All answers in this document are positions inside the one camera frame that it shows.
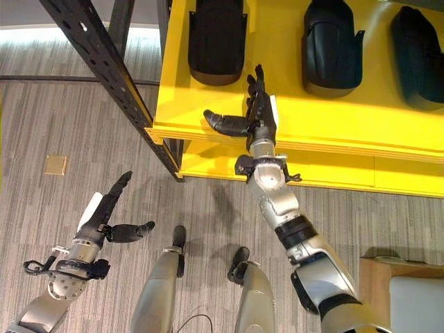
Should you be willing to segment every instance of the gray striped carpet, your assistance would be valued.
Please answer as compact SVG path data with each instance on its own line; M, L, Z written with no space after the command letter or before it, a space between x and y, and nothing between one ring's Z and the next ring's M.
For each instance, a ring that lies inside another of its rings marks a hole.
M52 52L52 46L67 47L48 44L44 53L37 47L33 55L29 46L26 57L35 59L35 67L29 67L27 74L61 73L59 65L46 68L46 60L40 60ZM8 47L15 46L0 45L0 74L19 73L25 56ZM5 60L4 55L12 53ZM73 54L63 60L63 74L87 75L81 63L71 63L77 61L74 58ZM147 79L145 71L159 68L159 60L144 68L129 66L135 77ZM145 86L140 92L153 110L156 88ZM188 178L185 184L176 183L98 83L0 82L0 93L0 330L47 285L47 277L25 275L22 262L44 260L55 244L68 246L92 194L106 192L131 169L133 179L110 223L154 220L156 227L138 243L104 246L101 257L110 260L110 274L89 283L58 332L127 332L142 286L177 224L187 227L189 241L185 276L177 285L175 329L191 315L205 313L213 319L215 332L234 331L241 289L225 274L237 247L245 245L271 281L277 331L320 332L319 319L296 298L283 248L242 182ZM69 156L65 176L43 175L47 154ZM359 257L375 253L375 248L444 264L440 199L308 187L293 190L355 278ZM203 318L183 330L209 331Z

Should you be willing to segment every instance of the robotic hand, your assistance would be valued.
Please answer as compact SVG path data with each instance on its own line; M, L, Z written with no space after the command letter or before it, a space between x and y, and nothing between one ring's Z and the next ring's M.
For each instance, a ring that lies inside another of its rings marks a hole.
M108 225L114 206L131 175L131 171L123 174L108 194L102 196L95 193L80 220L71 248L55 246L44 264L35 260L24 263L27 274L49 275L48 289L28 304L6 333L54 332L70 304L85 290L87 281L102 280L108 274L108 261L96 260L105 238L110 242L129 243L142 239L154 228L152 221L144 225ZM65 257L58 260L55 269L51 270L60 254Z
M204 117L215 131L233 137L247 137L250 155L238 157L235 172L247 177L247 186L256 196L266 222L287 251L294 267L291 281L302 306L321 315L323 333L383 332L368 305L357 300L354 282L327 241L301 214L298 200L286 186L299 182L290 176L287 157L275 154L276 122L270 96L265 92L264 71L255 69L257 79L248 76L246 117L222 116L210 110Z

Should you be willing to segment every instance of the yellow wooden board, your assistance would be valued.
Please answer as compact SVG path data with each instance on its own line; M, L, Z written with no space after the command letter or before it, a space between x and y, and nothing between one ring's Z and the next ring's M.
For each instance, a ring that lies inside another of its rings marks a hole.
M237 157L245 153L240 146L186 142L180 174L245 180L234 174ZM444 167L439 164L335 153L285 153L289 172L301 173L303 179L291 185L444 197Z
M351 94L320 99L302 88L300 41L309 0L246 0L248 32L242 77L225 87L194 80L187 61L189 11L196 0L174 1L169 21L155 123L149 133L163 137L243 145L206 124L207 108L222 114L246 112L246 76L264 67L266 87L277 96L277 147L331 153L444 162L444 108L414 110L402 100L396 82L389 24L402 5L347 0L355 30L364 29L364 74ZM441 44L444 12L421 9Z

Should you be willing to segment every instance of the black metal shelf post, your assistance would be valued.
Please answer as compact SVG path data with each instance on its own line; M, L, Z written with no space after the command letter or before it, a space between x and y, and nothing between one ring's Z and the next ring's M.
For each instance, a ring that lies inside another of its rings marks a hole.
M145 128L153 127L153 117L123 63L119 53L123 46L120 45L119 50L116 48L91 1L40 0L40 3L170 174L180 180L176 173L180 170L183 141L169 139L157 145L146 133ZM128 33L130 12L127 11L129 14L125 16L128 20L126 24L121 24L126 31L120 35L113 32L113 36L119 36L118 40L123 44Z

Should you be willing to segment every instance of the black rubber part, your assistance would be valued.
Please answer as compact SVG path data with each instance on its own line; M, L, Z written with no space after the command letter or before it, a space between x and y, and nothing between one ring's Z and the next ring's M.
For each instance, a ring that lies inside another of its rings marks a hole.
M319 305L319 313L321 314L321 321L324 319L324 316L327 314L328 311L334 309L335 307L338 307L339 305L344 304L360 304L356 298L354 298L351 295L348 295L346 293L340 293L339 295L332 296L330 298L327 298L326 300L323 300Z
M183 225L177 225L173 233L173 246L183 248L187 242L187 229Z
M318 234L304 215L277 227L275 233L286 250Z
M291 274L291 282L293 283L293 287L296 290L296 293L298 294L299 302L302 305L304 309L306 309L308 312L311 312L312 314L319 314L318 309L316 308L315 304L311 301L311 298L308 296L307 292L304 289L304 286L299 280L298 274L296 272L293 272Z
M244 67L247 14L244 0L197 0L189 13L188 64L206 85L228 85Z
M178 273L177 277L181 278L185 274L185 256L179 255L179 265L178 265Z
M232 263L231 263L231 267L227 273L227 278L229 279L229 281L239 284L239 282L240 282L239 279L240 280L244 279L244 273L245 273L246 269L239 270L239 268L240 268L239 265L243 262L246 262L249 257L250 257L250 250L248 248L246 248L245 246L240 247L236 251L236 253L234 254Z
M444 53L435 28L418 9L403 6L391 23L391 37L405 101L422 110L442 108Z

